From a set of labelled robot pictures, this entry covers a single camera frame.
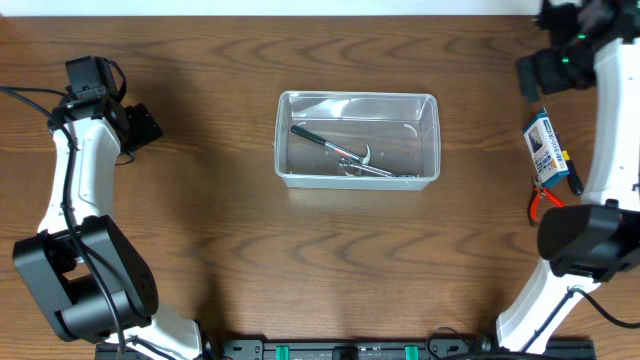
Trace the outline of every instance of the metal tool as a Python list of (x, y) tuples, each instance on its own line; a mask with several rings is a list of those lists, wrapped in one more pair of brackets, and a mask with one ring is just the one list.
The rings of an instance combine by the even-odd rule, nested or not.
[(322, 136), (318, 136), (301, 126), (293, 125), (291, 127), (291, 132), (296, 135), (302, 136), (307, 140), (311, 140), (316, 144), (324, 145), (325, 147), (328, 147), (329, 149), (336, 151), (340, 155), (345, 156), (351, 160), (354, 160), (360, 164), (367, 165), (369, 164), (369, 160), (371, 160), (371, 149), (369, 148), (369, 145), (367, 145), (367, 155), (361, 156), (343, 148), (342, 146), (331, 143), (327, 141), (327, 139), (323, 138)]
[(527, 215), (529, 216), (531, 226), (536, 226), (538, 225), (537, 212), (538, 204), (540, 204), (540, 196), (545, 196), (557, 207), (565, 207), (565, 205), (562, 200), (547, 190), (537, 177), (533, 177), (531, 180), (533, 181), (533, 193), (531, 194), (531, 200), (529, 200), (529, 211)]
[(415, 175), (400, 175), (392, 173), (391, 171), (383, 170), (371, 165), (360, 164), (359, 162), (347, 158), (340, 158), (339, 165), (340, 167), (350, 167), (384, 177), (417, 177)]

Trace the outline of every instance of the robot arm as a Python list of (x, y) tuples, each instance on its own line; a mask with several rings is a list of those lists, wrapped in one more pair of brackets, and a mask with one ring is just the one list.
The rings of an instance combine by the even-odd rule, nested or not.
[[(582, 203), (591, 206), (547, 213), (538, 235), (542, 258), (514, 304), (496, 321), (498, 343), (511, 351), (542, 354), (549, 337), (581, 299), (568, 296), (569, 289), (591, 292), (616, 271), (628, 271), (639, 260), (636, 240), (629, 235), (637, 234), (635, 211), (640, 210), (636, 185), (640, 173), (640, 40), (636, 37), (640, 10), (633, 1), (618, 4), (626, 7), (588, 2), (575, 14), (581, 27), (572, 28), (564, 19), (561, 31), (554, 33), (555, 24), (561, 21), (558, 17), (566, 17), (567, 6), (572, 5), (558, 9), (545, 2), (541, 22), (552, 31), (556, 48), (518, 63), (523, 92), (531, 100), (537, 97), (532, 84), (552, 93), (567, 87), (586, 88), (597, 79), (598, 119), (591, 172), (582, 195)], [(590, 57), (594, 48), (599, 49)], [(622, 230), (628, 231), (627, 236), (620, 235)]]
[[(81, 262), (60, 207), (67, 167), (72, 166), (72, 226), (113, 299), (127, 346), (152, 359), (165, 357), (142, 342), (176, 359), (193, 359), (203, 352), (198, 325), (158, 303), (151, 270), (111, 220), (117, 157), (162, 135), (144, 105), (120, 105), (126, 87), (116, 89), (112, 64), (93, 57), (66, 64), (71, 99), (53, 111), (49, 124), (57, 149), (51, 201), (38, 235), (16, 243), (14, 263), (62, 340), (118, 343), (113, 317), (92, 275), (65, 276)], [(60, 124), (75, 143), (73, 157)]]

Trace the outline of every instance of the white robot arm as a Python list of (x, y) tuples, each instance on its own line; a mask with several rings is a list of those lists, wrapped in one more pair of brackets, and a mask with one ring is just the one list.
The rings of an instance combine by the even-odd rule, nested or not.
[[(576, 40), (581, 40), (586, 35), (578, 37)], [(595, 53), (593, 68), (598, 83), (596, 141), (581, 200), (583, 204), (605, 205), (612, 199), (620, 209), (640, 211), (640, 39), (613, 38)], [(549, 260), (541, 258), (516, 301), (498, 317), (501, 347), (542, 354), (549, 337), (582, 298), (565, 299), (568, 289), (580, 288), (588, 293), (601, 284), (601, 279), (589, 273), (558, 276), (552, 267)]]
[[(111, 220), (116, 159), (162, 132), (144, 105), (120, 105), (126, 80), (117, 64), (85, 57), (66, 65), (69, 95), (49, 121), (57, 149), (51, 201), (38, 235), (16, 243), (16, 268), (65, 341), (123, 341), (152, 359), (203, 356), (199, 326), (158, 303), (150, 269)], [(115, 88), (111, 66), (123, 78), (120, 90)], [(70, 205), (67, 214), (63, 203)], [(70, 241), (71, 231), (82, 238), (84, 256)], [(65, 277), (86, 259), (94, 267), (89, 268), (91, 275)], [(98, 276), (109, 298), (97, 291)]]

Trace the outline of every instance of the black handle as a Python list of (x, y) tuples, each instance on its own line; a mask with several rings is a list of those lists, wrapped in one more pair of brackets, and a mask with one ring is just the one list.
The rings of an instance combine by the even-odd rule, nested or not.
[(307, 140), (311, 140), (314, 143), (317, 143), (317, 144), (320, 144), (320, 145), (324, 145), (327, 142), (327, 140), (325, 140), (323, 137), (318, 136), (318, 135), (312, 133), (311, 131), (306, 130), (306, 129), (298, 126), (298, 125), (293, 125), (291, 127), (291, 132), (296, 134), (296, 135), (300, 135), (303, 138), (305, 138)]
[(573, 165), (573, 160), (567, 160), (567, 168), (569, 168), (569, 175), (567, 176), (567, 181), (569, 181), (569, 188), (574, 195), (580, 196), (584, 191), (584, 186), (582, 186), (582, 181), (576, 172), (576, 167)]

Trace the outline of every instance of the wrench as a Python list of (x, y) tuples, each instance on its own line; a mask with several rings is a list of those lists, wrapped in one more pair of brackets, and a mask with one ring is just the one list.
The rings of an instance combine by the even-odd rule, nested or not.
[(347, 159), (347, 158), (340, 158), (339, 165), (340, 167), (351, 167), (354, 169), (366, 171), (366, 172), (383, 176), (383, 177), (417, 177), (415, 175), (400, 175), (400, 174), (392, 173), (391, 171), (383, 170), (371, 165), (360, 164), (357, 161)]

